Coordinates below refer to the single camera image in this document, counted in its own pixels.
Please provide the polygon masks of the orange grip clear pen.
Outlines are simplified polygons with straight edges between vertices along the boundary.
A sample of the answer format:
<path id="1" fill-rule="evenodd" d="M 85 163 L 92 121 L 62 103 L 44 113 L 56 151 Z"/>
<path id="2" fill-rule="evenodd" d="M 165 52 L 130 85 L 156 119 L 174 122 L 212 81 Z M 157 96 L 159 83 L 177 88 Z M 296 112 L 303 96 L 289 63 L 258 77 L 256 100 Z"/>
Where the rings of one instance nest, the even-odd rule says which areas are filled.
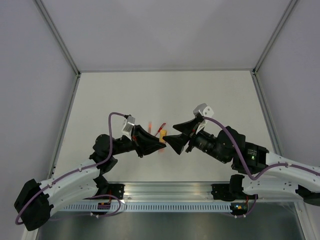
<path id="1" fill-rule="evenodd" d="M 149 123 L 148 123 L 148 133 L 152 133 L 152 122 L 150 121 Z"/>

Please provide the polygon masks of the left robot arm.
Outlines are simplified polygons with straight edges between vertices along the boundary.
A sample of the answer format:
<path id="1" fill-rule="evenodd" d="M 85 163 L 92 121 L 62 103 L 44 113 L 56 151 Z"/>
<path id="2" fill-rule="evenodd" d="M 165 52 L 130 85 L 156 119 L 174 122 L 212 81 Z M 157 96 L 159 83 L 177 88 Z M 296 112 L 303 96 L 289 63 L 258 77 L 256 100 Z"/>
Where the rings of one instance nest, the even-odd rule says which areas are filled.
<path id="1" fill-rule="evenodd" d="M 118 163 L 115 155 L 136 152 L 142 158 L 165 147 L 165 143 L 140 125 L 133 127 L 130 137 L 99 135 L 93 153 L 75 169 L 41 182 L 31 179 L 24 184 L 14 202 L 18 213 L 16 224 L 34 231 L 70 204 L 92 197 L 106 198 L 112 191 L 104 174 Z"/>

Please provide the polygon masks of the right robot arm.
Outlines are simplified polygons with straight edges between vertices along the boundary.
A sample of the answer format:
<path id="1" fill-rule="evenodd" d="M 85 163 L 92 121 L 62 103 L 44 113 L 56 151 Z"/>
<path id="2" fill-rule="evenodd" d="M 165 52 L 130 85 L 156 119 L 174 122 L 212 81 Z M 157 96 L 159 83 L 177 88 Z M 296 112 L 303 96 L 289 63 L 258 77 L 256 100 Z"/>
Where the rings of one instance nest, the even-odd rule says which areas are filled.
<path id="1" fill-rule="evenodd" d="M 237 172 L 228 183 L 211 186 L 215 200 L 232 202 L 276 195 L 320 205 L 319 167 L 298 163 L 247 142 L 245 135 L 210 117 L 194 118 L 173 128 L 180 133 L 164 136 L 163 140 L 178 155 L 198 149 L 223 164 L 230 163 Z"/>

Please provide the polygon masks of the red grip clear pen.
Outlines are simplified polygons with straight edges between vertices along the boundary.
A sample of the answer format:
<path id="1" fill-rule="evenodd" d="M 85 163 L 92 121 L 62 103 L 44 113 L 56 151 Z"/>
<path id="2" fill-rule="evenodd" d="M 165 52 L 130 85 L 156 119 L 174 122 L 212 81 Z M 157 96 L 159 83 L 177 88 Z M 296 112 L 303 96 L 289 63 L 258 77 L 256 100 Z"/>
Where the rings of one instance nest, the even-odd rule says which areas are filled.
<path id="1" fill-rule="evenodd" d="M 162 123 L 162 125 L 159 127 L 159 129 L 155 133 L 154 135 L 155 137 L 160 134 L 161 130 L 165 127 L 165 125 L 166 125 L 166 122 Z"/>

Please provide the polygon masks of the orange marker cap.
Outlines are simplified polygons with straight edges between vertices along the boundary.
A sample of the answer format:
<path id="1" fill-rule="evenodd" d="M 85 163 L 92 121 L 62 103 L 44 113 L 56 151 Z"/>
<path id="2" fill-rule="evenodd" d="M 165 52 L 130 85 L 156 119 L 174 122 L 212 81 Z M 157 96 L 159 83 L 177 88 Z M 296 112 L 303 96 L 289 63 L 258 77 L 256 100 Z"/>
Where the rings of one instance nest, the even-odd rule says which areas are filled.
<path id="1" fill-rule="evenodd" d="M 166 137 L 166 136 L 167 136 L 167 130 L 162 129 L 162 130 L 159 132 L 159 142 L 165 144 L 166 141 L 165 141 L 164 137 Z"/>

